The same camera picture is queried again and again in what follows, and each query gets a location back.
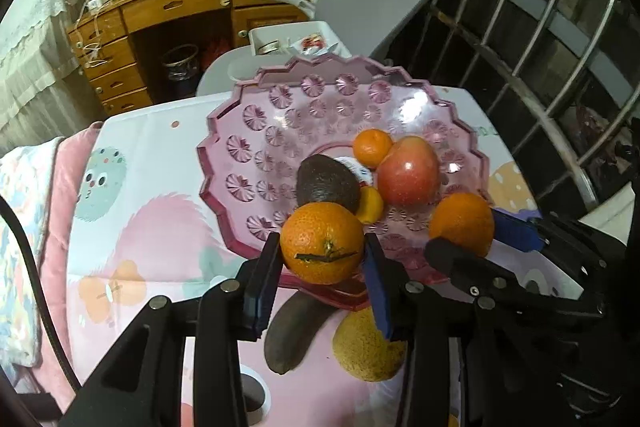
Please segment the yellow speckled pear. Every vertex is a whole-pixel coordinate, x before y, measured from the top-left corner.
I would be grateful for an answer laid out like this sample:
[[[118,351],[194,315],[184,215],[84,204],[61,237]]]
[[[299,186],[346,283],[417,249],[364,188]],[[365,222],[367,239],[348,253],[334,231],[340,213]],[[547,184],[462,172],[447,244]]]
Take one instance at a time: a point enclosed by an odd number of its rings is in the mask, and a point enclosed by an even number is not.
[[[375,325],[372,309],[366,308],[344,317],[333,336],[332,350],[344,371],[360,381],[376,383],[398,373],[407,343],[387,340]]]

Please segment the small mandarin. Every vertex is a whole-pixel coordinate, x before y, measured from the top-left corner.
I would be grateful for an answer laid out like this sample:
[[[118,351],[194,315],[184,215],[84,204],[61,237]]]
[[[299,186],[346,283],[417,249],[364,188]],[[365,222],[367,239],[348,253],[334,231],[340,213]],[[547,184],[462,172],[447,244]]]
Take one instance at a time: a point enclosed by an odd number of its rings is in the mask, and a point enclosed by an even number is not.
[[[363,225],[375,225],[384,216],[384,200],[373,186],[360,188],[360,203],[356,212],[357,219]]]

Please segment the dark green avocado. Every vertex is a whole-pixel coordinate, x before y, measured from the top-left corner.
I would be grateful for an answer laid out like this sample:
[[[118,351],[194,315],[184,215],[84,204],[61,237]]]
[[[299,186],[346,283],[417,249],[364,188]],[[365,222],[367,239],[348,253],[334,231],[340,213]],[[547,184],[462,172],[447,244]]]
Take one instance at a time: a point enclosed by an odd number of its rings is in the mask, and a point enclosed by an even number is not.
[[[341,162],[317,154],[305,158],[296,172],[296,202],[335,202],[351,213],[358,210],[360,185],[356,176]]]

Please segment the red yellow apple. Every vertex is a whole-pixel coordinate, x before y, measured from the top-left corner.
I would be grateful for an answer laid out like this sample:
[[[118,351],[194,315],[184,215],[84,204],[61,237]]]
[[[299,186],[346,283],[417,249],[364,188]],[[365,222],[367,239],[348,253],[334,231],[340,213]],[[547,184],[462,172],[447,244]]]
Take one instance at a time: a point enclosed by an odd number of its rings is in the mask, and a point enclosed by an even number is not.
[[[397,141],[376,168],[376,187],[386,204],[418,207],[431,202],[440,185],[439,160],[420,136]]]

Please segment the dark overripe banana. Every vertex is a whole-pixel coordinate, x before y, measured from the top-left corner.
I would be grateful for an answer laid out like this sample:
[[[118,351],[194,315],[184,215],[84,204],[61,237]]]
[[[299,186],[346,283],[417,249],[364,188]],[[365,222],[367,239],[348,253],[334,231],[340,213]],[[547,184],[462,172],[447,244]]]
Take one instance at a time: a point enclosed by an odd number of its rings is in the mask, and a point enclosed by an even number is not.
[[[270,322],[264,341],[264,357],[272,373],[284,375],[296,369],[312,340],[337,308],[296,291],[280,306]]]

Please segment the white fluffy blanket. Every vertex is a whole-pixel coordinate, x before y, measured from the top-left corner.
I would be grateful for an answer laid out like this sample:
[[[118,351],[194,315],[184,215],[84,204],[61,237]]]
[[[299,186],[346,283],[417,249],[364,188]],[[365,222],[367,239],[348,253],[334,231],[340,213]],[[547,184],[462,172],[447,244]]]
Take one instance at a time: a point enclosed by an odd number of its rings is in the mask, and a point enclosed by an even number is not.
[[[627,244],[634,214],[634,190],[627,183],[606,202],[587,213],[580,222]]]

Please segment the cartoon printed tablecloth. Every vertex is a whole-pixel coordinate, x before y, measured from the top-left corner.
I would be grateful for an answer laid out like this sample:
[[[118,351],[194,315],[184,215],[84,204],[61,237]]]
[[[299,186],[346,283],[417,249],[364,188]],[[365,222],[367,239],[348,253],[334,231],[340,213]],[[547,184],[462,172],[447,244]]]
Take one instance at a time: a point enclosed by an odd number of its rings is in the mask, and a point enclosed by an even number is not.
[[[241,209],[241,229],[260,247],[281,228],[295,202],[299,163],[314,150],[346,165],[352,139],[366,128],[394,138],[424,133],[446,157],[449,186],[463,191],[480,161],[468,151],[472,134],[487,154],[491,200],[521,219],[537,208],[495,129],[469,93],[435,88],[394,88],[383,98],[378,84],[351,96],[334,86],[314,104],[291,90],[287,108],[266,94],[244,96],[222,118],[221,183]],[[70,356],[79,379],[88,378],[119,335],[151,298],[201,296],[238,272],[212,208],[201,198],[205,180],[198,146],[208,117],[227,93],[155,105],[107,119],[94,143],[70,228],[66,319]],[[390,426],[397,414],[399,377],[366,383],[334,359],[331,317],[311,341],[299,366],[284,375],[268,369],[261,343],[242,343],[241,369],[262,404],[250,412],[257,426]]]

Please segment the metal window grille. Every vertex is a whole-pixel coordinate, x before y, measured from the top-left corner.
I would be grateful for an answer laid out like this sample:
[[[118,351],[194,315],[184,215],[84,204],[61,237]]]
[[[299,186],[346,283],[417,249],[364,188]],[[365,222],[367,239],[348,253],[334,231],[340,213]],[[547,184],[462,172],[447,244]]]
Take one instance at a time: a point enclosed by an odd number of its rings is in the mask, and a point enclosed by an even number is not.
[[[583,216],[637,171],[634,0],[431,0],[387,57],[468,91],[544,212]]]

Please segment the white tray on chair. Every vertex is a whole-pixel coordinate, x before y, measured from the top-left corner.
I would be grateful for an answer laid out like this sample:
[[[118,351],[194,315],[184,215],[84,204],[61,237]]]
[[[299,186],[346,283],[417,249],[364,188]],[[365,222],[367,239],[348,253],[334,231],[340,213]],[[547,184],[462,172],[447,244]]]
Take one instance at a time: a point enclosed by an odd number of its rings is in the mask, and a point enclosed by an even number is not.
[[[252,29],[248,33],[254,55],[286,54],[318,57],[331,53],[349,58],[352,54],[326,22],[311,20]]]

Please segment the wooden desk with drawers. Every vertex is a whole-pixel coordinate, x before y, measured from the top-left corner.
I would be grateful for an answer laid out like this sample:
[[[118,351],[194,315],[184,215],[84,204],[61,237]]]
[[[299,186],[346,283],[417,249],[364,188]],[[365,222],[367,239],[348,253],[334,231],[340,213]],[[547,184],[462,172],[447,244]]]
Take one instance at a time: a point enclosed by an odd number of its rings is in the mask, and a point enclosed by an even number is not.
[[[172,81],[169,65],[190,57],[198,72],[246,46],[250,30],[303,22],[273,0],[114,0],[67,29],[89,86],[107,115],[194,95],[196,78]]]

